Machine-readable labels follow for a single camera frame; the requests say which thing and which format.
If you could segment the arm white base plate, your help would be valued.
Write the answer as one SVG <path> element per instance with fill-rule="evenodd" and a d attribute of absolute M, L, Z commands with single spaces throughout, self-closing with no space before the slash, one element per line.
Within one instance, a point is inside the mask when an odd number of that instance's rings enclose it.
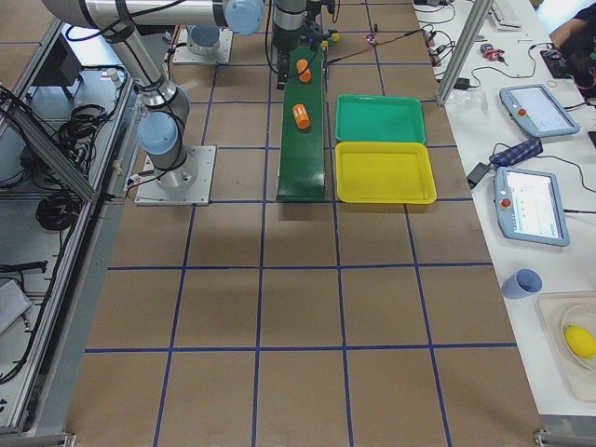
<path fill-rule="evenodd" d="M 186 146 L 185 163 L 155 180 L 151 173 L 136 188 L 134 203 L 139 206 L 206 206 L 215 165 L 215 146 Z"/>
<path fill-rule="evenodd" d="M 220 29 L 219 38 L 212 46 L 201 46 L 182 28 L 172 56 L 176 65 L 227 65 L 230 62 L 233 32 Z"/>

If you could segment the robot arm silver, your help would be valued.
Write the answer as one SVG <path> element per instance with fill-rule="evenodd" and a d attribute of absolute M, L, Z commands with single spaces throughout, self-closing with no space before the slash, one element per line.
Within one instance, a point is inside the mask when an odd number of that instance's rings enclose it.
<path fill-rule="evenodd" d="M 133 76 L 148 115 L 138 127 L 144 151 L 163 189 L 183 190 L 198 168 L 188 160 L 183 134 L 189 100 L 145 48 L 139 27 L 206 25 L 251 35 L 259 31 L 262 1 L 45 1 L 57 19 L 99 32 Z"/>
<path fill-rule="evenodd" d="M 264 52 L 269 69 L 277 75 L 277 89 L 283 90 L 290 73 L 291 53 L 299 46 L 318 52 L 321 44 L 338 36 L 334 29 L 324 30 L 317 24 L 317 17 L 326 8 L 336 22 L 338 1 L 223 1 L 214 7 L 220 20 L 215 25 L 187 25 L 186 44 L 189 50 L 201 57 L 215 55 L 224 33 L 251 35 L 262 22 L 272 33 L 264 38 Z"/>

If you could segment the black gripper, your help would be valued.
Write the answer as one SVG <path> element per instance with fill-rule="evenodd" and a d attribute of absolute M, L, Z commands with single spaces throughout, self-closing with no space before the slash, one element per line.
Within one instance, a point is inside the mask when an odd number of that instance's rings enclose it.
<path fill-rule="evenodd" d="M 323 7 L 326 7 L 327 12 L 332 16 L 332 23 L 336 23 L 339 18 L 341 7 L 340 1 L 335 0 L 321 0 L 312 1 L 307 0 L 304 13 L 304 22 L 300 31 L 300 45 L 305 47 L 319 47 L 322 40 L 327 39 L 328 30 L 337 30 L 336 28 L 329 28 L 325 30 L 318 22 L 318 16 L 321 14 Z"/>

